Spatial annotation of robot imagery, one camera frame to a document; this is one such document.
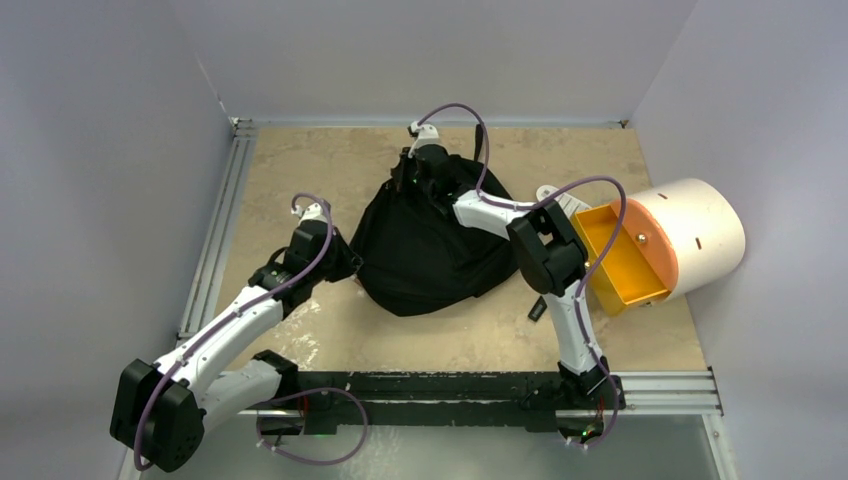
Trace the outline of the pink black highlighter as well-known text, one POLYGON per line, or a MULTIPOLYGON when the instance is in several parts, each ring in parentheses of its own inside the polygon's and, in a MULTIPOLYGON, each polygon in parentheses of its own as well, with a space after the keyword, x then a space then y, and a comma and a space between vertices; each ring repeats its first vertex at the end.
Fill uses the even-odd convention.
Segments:
POLYGON ((546 312, 548 305, 543 297, 538 297, 527 314, 527 318, 533 322, 538 322, 542 315, 546 312))

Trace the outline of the black student backpack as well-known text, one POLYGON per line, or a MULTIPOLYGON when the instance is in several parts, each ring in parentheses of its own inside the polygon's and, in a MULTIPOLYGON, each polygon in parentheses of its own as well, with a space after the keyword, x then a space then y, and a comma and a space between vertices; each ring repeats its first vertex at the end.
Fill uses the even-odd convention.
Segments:
MULTIPOLYGON (((480 161, 448 154, 456 160, 462 183, 509 198, 480 161)), ((517 270, 505 239, 449 221, 418 191, 395 191, 391 172, 365 208, 351 248, 363 260, 358 283, 380 307, 399 317, 480 297, 517 270)))

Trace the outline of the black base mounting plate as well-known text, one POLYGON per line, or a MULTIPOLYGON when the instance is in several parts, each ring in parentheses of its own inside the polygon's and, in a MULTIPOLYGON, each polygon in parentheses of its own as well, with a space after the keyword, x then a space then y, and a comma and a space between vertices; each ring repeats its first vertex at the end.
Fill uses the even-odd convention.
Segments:
POLYGON ((626 406, 619 377, 591 375, 584 391, 563 373, 304 371, 254 408, 304 419, 308 435, 340 426, 517 427, 579 435, 626 406))

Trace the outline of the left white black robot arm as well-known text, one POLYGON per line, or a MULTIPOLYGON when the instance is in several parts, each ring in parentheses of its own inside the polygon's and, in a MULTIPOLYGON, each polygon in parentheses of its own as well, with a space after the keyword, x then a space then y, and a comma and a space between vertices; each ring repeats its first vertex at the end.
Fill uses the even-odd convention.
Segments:
POLYGON ((299 368, 274 352, 228 365, 253 341, 310 299, 316 285, 352 276, 358 259, 325 215, 302 219, 288 246, 248 279, 236 298, 185 343, 121 372, 109 433, 143 472, 173 472, 204 435, 240 411, 267 402, 284 409, 306 395, 299 368))

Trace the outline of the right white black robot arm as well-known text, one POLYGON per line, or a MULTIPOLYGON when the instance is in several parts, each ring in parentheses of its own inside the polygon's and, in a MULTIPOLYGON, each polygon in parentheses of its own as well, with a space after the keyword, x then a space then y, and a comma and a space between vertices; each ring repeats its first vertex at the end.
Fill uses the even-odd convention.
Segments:
POLYGON ((523 280, 548 307, 558 343, 560 388, 569 404, 621 402, 586 301, 589 252, 558 204, 487 199, 461 182, 456 160, 439 145, 403 148, 392 177, 423 193, 449 221, 508 242, 523 280))

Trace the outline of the white cylinder orange drawer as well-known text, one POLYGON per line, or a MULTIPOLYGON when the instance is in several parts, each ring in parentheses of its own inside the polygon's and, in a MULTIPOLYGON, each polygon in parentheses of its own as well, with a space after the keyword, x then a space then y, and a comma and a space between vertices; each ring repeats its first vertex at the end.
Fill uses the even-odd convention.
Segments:
POLYGON ((610 249, 590 280, 608 316, 712 283, 739 265, 746 248, 730 202, 695 178, 615 199, 571 220, 590 260, 610 249))

